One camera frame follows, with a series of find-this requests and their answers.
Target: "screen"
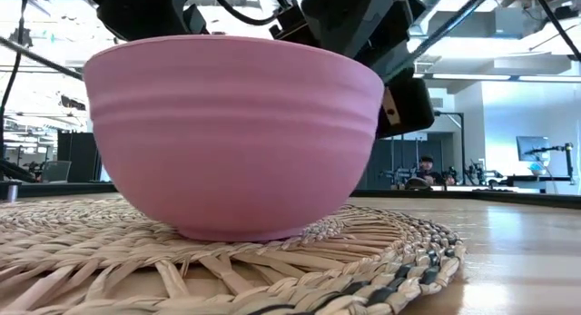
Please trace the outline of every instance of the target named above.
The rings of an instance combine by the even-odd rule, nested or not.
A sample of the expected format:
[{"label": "screen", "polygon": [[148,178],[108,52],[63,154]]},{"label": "screen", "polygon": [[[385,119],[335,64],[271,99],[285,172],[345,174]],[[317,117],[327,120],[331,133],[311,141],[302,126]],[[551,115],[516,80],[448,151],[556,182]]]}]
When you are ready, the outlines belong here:
[{"label": "screen", "polygon": [[546,137],[517,137],[518,160],[521,162],[549,162],[549,152],[532,153],[539,148],[551,147]]}]

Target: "placemat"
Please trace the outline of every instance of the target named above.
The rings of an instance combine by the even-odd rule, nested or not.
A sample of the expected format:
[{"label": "placemat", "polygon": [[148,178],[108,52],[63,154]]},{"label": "placemat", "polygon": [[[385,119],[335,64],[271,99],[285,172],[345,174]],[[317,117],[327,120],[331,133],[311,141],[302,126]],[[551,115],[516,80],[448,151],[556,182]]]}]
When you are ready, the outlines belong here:
[{"label": "placemat", "polygon": [[442,224],[345,205],[284,241],[187,240],[123,199],[0,205],[2,314],[396,314],[445,288]]}]

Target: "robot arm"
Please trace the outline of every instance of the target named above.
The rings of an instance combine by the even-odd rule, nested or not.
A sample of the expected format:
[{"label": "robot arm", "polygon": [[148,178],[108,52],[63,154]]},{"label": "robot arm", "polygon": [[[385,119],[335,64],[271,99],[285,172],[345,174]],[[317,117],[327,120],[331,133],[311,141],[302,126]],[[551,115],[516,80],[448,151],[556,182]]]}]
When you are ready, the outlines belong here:
[{"label": "robot arm", "polygon": [[[208,34],[196,5],[188,0],[93,0],[97,16],[125,41],[176,35]],[[239,20],[266,25],[278,20],[274,39],[306,44],[352,58],[386,77],[409,56],[408,29],[425,10],[419,0],[278,0],[281,7],[267,19],[250,19],[226,0],[216,0]],[[386,89],[379,113],[377,137],[383,138],[430,127],[434,116],[428,90],[413,78],[413,64],[397,74]]]}]

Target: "person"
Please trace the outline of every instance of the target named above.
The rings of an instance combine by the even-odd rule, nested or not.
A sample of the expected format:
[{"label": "person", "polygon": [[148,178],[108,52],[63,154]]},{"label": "person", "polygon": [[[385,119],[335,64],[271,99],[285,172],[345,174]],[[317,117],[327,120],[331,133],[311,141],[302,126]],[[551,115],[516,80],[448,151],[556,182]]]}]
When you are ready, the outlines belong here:
[{"label": "person", "polygon": [[433,172],[434,159],[430,155],[424,155],[419,159],[419,168],[417,176],[424,179],[430,185],[444,185],[453,184],[448,180],[444,180],[444,177],[438,172]]}]

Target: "table surface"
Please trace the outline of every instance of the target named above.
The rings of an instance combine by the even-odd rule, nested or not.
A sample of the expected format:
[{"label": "table surface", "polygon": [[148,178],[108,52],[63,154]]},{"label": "table surface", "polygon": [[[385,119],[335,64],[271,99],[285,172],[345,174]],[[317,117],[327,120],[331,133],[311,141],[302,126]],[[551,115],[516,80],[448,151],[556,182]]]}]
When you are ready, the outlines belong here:
[{"label": "table surface", "polygon": [[414,300],[401,314],[581,314],[580,211],[467,200],[357,198],[349,203],[447,224],[468,247],[464,270],[453,283]]}]

